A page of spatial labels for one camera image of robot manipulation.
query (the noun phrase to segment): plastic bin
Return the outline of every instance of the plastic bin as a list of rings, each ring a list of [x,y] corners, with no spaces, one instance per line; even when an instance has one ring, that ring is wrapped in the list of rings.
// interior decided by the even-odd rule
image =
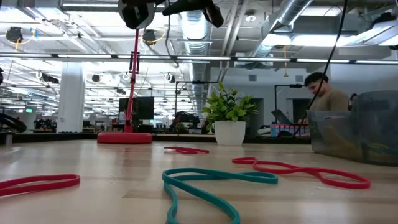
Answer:
[[[352,112],[309,111],[314,152],[398,166],[398,91],[363,93]]]

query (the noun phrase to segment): ceiling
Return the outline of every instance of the ceiling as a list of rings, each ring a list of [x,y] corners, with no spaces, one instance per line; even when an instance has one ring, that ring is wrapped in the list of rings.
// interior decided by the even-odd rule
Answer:
[[[91,7],[90,4],[98,5],[95,0],[64,0],[66,6],[44,5],[44,0],[36,0],[36,7],[16,7],[5,1],[0,10],[0,51],[18,53],[42,53],[42,54],[130,54],[134,50],[135,31],[126,27],[125,23],[116,12],[114,7],[117,1],[101,1],[101,4],[110,4],[111,7]],[[242,1],[239,2],[238,11],[231,16],[233,0],[215,0],[221,8],[224,17],[224,25],[220,28],[208,27],[208,39],[199,40],[198,43],[208,44],[207,55],[219,56],[223,49],[224,37],[227,35],[228,22],[233,20],[237,26],[240,13],[245,14],[253,10],[255,20],[248,22],[243,16],[236,38],[233,41],[230,35],[228,42],[232,44],[231,55],[236,53],[252,52],[263,40],[262,28],[268,15],[275,13],[280,8],[279,0],[251,0],[244,8]],[[367,19],[380,14],[384,10],[393,9],[394,0],[390,1],[350,1],[349,13],[358,29],[369,27]],[[339,7],[342,1],[314,0],[310,7],[306,8],[300,18],[330,17],[338,18],[341,14]],[[358,12],[368,11],[367,14],[358,16]],[[10,27],[21,27],[24,40],[16,45],[6,39],[6,32]],[[157,42],[148,47],[140,39],[139,51],[142,54],[167,55],[165,39],[167,28],[169,33],[169,50],[172,55],[187,54],[187,40],[184,38],[181,15],[172,15],[170,24],[161,13],[156,13],[155,18],[147,27],[147,30],[155,30]],[[273,47],[270,55],[273,57],[287,58],[327,58],[331,47],[312,47],[288,45],[286,47]],[[343,59],[384,59],[391,54],[388,47],[373,48],[366,47],[340,47],[335,58]],[[115,115],[118,108],[118,98],[129,95],[129,63],[125,60],[113,62],[90,61],[83,62],[87,74],[85,116],[92,113]],[[218,67],[218,63],[202,62],[207,67]],[[307,68],[311,66],[305,63],[290,63],[289,68]],[[5,71],[2,89],[1,104],[9,109],[20,110],[24,105],[36,105],[39,113],[52,115],[57,113],[60,87],[49,85],[40,80],[40,74],[47,74],[62,81],[63,62],[59,60],[23,60],[18,58],[0,58],[0,67]],[[269,68],[284,68],[285,63],[274,63]],[[160,60],[156,62],[142,62],[134,93],[136,96],[154,96],[155,112],[163,116],[172,116],[175,111],[175,84],[170,83],[168,75],[174,75],[177,81],[192,81],[195,77],[190,71],[190,63],[181,63],[178,68],[173,63],[165,63]],[[210,69],[205,80],[210,80]],[[93,75],[102,77],[100,82],[92,80]],[[126,94],[119,94],[118,86]],[[177,110],[197,112],[203,104],[198,102],[205,99],[208,87],[206,85],[192,84],[178,85],[181,94],[178,95]]]

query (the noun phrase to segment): red stand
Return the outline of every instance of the red stand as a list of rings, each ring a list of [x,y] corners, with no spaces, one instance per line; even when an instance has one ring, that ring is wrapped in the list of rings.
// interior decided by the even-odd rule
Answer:
[[[132,101],[134,98],[134,85],[136,84],[136,72],[138,66],[138,40],[139,40],[139,29],[136,29],[136,41],[134,48],[134,55],[130,61],[130,72],[131,72],[131,90],[130,99],[126,111],[126,125],[124,127],[124,133],[99,133],[97,137],[97,143],[108,143],[108,144],[143,144],[151,143],[152,135],[149,133],[133,133],[132,132]]]

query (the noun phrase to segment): green leaves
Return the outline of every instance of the green leaves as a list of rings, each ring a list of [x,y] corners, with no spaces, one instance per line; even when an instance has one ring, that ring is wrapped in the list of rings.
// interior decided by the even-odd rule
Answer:
[[[218,86],[219,94],[211,93],[211,98],[207,99],[209,106],[202,110],[207,113],[208,129],[215,121],[244,121],[250,114],[258,114],[256,105],[251,103],[253,96],[238,97],[238,90],[226,90],[221,82]]]

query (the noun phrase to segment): table surface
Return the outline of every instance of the table surface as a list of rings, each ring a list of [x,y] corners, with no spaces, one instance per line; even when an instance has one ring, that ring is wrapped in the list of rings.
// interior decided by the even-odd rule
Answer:
[[[183,155],[164,146],[209,149]],[[146,145],[97,145],[95,141],[15,144],[0,148],[0,180],[29,175],[79,174],[80,186],[0,198],[3,224],[165,223],[170,200],[162,190],[166,169],[199,167],[251,171],[232,164],[235,157],[258,157],[299,166],[327,167],[370,178],[367,190],[324,185],[305,174],[280,175],[277,185],[239,180],[191,181],[231,203],[241,223],[375,224],[398,222],[398,168],[381,167],[314,154],[308,145],[155,142]],[[229,223],[214,206],[176,189],[180,223]]]

